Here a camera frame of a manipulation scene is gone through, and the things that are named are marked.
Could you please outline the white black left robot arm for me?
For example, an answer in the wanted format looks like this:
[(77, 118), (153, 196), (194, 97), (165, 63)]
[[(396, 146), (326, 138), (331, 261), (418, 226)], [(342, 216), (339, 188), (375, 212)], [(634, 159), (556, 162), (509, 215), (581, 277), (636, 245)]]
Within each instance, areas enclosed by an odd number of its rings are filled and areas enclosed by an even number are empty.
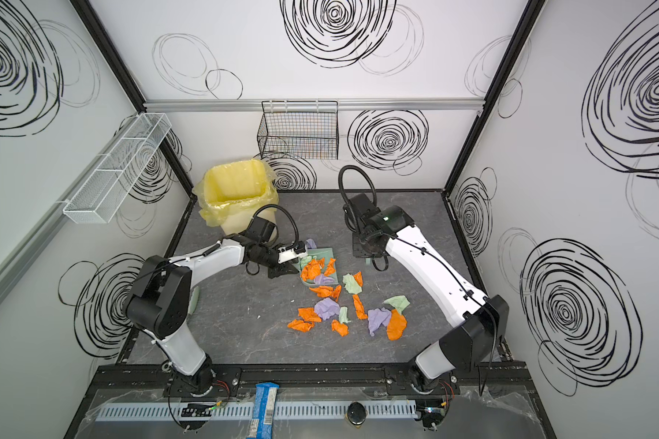
[[(293, 241), (276, 243), (276, 224), (262, 216), (267, 210), (281, 212), (293, 230)], [(188, 326), (195, 288), (227, 269), (254, 263), (267, 269), (270, 279), (298, 274), (295, 263), (307, 256), (298, 225), (278, 204), (259, 208), (242, 232), (223, 236), (197, 252), (177, 257), (151, 256), (130, 284), (124, 314), (133, 327), (148, 335), (165, 354), (173, 376), (193, 397), (223, 386), (216, 379), (210, 356), (198, 344)]]

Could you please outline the orange crumpled paper scrap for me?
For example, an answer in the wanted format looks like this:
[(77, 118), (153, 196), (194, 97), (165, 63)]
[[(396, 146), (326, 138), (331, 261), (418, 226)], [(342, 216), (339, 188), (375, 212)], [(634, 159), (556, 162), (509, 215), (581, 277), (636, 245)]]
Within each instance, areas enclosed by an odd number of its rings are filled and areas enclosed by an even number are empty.
[(364, 304), (362, 303), (362, 300), (358, 294), (353, 295), (353, 306), (355, 310), (355, 314), (357, 318), (360, 320), (367, 320), (368, 319), (368, 314), (365, 310)]

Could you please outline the cream plastic trash bin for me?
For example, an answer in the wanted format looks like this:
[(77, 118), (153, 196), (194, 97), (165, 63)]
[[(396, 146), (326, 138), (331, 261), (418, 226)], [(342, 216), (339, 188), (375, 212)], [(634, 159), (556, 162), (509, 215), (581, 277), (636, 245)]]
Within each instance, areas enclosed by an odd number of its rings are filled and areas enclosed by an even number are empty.
[[(252, 221), (253, 215), (254, 212), (252, 210), (245, 210), (232, 214), (221, 223), (221, 229), (226, 235), (241, 233), (247, 229), (249, 223)], [(264, 210), (258, 215), (258, 217), (276, 224), (276, 209)]]

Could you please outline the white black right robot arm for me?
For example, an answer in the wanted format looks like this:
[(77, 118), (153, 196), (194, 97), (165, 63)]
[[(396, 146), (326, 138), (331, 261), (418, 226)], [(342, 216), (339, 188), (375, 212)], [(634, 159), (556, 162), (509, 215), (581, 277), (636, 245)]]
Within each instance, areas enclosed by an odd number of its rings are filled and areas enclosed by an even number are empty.
[(392, 258), (403, 265), (451, 326), (450, 332), (410, 360), (412, 387), (428, 393), (445, 374), (472, 371), (484, 360), (491, 365), (507, 328), (510, 307), (505, 300), (488, 296), (458, 273), (403, 209), (381, 209), (375, 185), (362, 168), (343, 166), (338, 185), (353, 255), (371, 261)]

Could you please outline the purple front paper scrap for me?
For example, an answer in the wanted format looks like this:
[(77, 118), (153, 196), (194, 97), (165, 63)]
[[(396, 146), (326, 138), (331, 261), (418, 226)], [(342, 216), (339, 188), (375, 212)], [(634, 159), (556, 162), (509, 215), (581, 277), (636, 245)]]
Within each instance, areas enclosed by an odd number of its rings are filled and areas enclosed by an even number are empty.
[(370, 309), (367, 312), (368, 315), (368, 329), (371, 337), (375, 336), (375, 333), (380, 327), (387, 327), (391, 318), (392, 312), (386, 308), (374, 308)]

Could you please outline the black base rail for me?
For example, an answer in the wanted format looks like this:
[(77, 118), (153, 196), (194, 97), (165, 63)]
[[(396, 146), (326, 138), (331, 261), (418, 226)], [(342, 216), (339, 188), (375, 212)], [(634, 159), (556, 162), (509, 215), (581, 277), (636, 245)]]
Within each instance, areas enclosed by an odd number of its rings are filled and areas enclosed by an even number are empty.
[(446, 383), (454, 393), (462, 387), (485, 386), (502, 391), (507, 386), (535, 393), (536, 387), (521, 361), (483, 362), (470, 371), (450, 371), (437, 379), (422, 378), (409, 363), (320, 363), (320, 364), (216, 364), (202, 369), (194, 378), (179, 377), (159, 364), (115, 364), (100, 367), (85, 393), (171, 389), (175, 397), (188, 398), (211, 390), (213, 396), (237, 396), (262, 382), (282, 388), (358, 387), (384, 391), (391, 396), (417, 395)]

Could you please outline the purple crumpled paper scrap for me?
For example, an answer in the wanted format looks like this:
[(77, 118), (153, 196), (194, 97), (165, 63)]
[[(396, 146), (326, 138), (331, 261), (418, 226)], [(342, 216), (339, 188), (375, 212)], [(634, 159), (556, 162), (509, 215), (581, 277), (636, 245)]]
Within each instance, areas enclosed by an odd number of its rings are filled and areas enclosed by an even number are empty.
[(338, 280), (334, 274), (332, 275), (319, 274), (313, 279), (313, 284), (318, 286), (333, 286), (333, 285), (337, 285), (337, 283)]

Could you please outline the orange front right scrap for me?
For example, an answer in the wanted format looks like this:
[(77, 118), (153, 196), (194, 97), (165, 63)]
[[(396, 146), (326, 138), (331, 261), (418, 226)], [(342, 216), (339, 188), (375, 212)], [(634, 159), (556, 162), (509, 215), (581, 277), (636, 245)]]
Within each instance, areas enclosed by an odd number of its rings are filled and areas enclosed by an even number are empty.
[(407, 328), (406, 318), (396, 309), (391, 311), (391, 318), (386, 327), (386, 335), (389, 340), (395, 341), (402, 338)]

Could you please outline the green plastic dustpan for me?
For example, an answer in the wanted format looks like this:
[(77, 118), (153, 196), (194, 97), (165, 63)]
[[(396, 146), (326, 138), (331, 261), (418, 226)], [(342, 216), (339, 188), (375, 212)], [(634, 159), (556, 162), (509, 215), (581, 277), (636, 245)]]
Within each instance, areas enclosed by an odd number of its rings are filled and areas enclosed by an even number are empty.
[(305, 286), (338, 285), (336, 259), (331, 248), (309, 249), (295, 264)]

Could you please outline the orange front paper scrap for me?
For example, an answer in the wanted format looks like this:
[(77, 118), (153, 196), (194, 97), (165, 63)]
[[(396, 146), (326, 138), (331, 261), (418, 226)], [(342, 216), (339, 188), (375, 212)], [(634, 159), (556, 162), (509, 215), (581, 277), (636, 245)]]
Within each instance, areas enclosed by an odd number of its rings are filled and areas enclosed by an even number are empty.
[(287, 327), (298, 332), (307, 333), (321, 322), (322, 318), (313, 307), (303, 307), (298, 309), (298, 318), (289, 322)]

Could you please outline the black round knob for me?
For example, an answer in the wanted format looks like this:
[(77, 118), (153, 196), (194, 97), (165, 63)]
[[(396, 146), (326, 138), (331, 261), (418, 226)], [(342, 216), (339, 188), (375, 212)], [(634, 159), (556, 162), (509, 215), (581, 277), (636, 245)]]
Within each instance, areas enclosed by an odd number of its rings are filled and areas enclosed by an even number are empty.
[(345, 418), (350, 425), (360, 428), (367, 419), (367, 410), (360, 402), (351, 402), (347, 408)]

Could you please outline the green crumpled paper scrap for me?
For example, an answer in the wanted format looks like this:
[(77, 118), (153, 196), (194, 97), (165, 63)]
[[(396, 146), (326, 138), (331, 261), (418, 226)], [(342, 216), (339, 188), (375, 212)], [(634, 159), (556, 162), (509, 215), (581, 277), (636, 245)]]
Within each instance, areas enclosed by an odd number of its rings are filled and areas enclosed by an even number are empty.
[(358, 272), (357, 274), (346, 274), (342, 278), (344, 289), (349, 294), (360, 294), (362, 292), (362, 285), (364, 280), (362, 279), (362, 273)]

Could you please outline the yellow plastic bin liner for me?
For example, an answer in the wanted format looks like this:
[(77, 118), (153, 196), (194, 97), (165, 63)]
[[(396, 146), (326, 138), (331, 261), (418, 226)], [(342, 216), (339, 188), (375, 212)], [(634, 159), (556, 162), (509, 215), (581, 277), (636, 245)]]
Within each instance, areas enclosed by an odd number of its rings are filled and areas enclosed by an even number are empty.
[(210, 168), (194, 187), (199, 214), (209, 227), (221, 227), (230, 215), (245, 210), (254, 213), (279, 201), (274, 185), (276, 173), (259, 159), (237, 161)]

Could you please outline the blue snack packet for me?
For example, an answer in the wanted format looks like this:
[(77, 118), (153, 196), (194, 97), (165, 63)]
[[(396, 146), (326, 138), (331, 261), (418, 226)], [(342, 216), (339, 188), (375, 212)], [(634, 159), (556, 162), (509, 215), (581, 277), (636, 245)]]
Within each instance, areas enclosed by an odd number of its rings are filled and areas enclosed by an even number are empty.
[(256, 385), (254, 408), (247, 431), (247, 438), (272, 439), (279, 385), (264, 382)]

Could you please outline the orange far paper scrap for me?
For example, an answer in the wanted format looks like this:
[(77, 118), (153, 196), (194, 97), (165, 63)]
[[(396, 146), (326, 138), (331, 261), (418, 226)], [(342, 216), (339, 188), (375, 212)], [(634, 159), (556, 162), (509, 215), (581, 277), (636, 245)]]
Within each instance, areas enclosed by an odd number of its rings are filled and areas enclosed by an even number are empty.
[(329, 298), (335, 302), (338, 302), (340, 293), (342, 292), (342, 287), (340, 285), (335, 285), (335, 286), (320, 285), (311, 288), (310, 290), (320, 299)]

